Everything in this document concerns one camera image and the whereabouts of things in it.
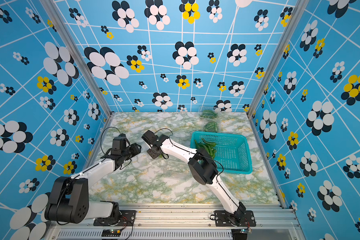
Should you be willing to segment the green pepper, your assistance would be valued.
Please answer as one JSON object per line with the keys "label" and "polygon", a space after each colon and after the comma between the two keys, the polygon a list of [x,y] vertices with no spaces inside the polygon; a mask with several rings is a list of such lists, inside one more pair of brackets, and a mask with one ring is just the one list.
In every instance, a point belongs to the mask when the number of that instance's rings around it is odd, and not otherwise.
{"label": "green pepper", "polygon": [[203,149],[205,151],[208,151],[208,147],[204,143],[199,143],[196,140],[194,140],[194,142],[198,150]]}
{"label": "green pepper", "polygon": [[216,143],[214,142],[208,142],[205,139],[202,138],[203,144],[206,147],[207,152],[211,156],[212,159],[215,158],[217,150],[215,149]]}

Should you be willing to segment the teal plastic basket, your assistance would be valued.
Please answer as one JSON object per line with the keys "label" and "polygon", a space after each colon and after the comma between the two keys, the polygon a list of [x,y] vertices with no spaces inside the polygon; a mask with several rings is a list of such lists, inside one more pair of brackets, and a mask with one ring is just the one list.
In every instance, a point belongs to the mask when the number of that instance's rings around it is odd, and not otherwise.
{"label": "teal plastic basket", "polygon": [[247,139],[242,135],[194,132],[191,137],[191,148],[206,142],[216,144],[214,159],[218,161],[218,169],[224,167],[225,173],[249,175],[253,171],[250,148]]}

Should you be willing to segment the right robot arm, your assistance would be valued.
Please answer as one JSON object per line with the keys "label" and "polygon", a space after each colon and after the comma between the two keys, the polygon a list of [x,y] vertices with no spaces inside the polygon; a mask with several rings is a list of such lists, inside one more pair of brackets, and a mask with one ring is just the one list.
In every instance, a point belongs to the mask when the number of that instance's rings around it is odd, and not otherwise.
{"label": "right robot arm", "polygon": [[185,162],[193,178],[201,185],[207,186],[220,200],[228,221],[234,226],[249,223],[246,207],[229,191],[220,177],[216,162],[206,149],[192,149],[171,140],[167,135],[157,136],[146,131],[142,139],[149,146],[147,153],[152,159],[168,155]]}

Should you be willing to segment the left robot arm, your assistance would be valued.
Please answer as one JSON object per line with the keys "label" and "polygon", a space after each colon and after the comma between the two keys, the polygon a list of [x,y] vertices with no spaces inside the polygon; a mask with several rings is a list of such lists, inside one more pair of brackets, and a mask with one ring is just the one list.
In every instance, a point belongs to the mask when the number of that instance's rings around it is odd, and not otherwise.
{"label": "left robot arm", "polygon": [[113,139],[113,144],[101,161],[70,177],[55,180],[44,217],[59,225],[79,224],[94,219],[99,225],[112,226],[122,220],[116,202],[89,200],[89,188],[103,177],[122,168],[125,161],[141,153],[141,145],[130,144],[125,134]]}

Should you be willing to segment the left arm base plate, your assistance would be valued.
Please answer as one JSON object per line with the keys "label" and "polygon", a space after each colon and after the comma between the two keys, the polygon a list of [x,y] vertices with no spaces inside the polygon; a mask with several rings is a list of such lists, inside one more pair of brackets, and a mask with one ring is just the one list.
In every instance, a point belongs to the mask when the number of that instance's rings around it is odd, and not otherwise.
{"label": "left arm base plate", "polygon": [[111,214],[107,218],[97,218],[94,221],[94,226],[99,227],[130,227],[134,224],[136,219],[136,210],[121,210],[115,214]]}

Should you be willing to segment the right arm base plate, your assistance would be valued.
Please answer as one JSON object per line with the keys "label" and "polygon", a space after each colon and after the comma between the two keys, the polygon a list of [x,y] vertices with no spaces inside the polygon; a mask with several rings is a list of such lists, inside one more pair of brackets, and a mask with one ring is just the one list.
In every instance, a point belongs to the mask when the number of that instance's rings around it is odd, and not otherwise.
{"label": "right arm base plate", "polygon": [[217,227],[255,227],[257,225],[253,211],[231,214],[227,211],[215,211],[210,215]]}

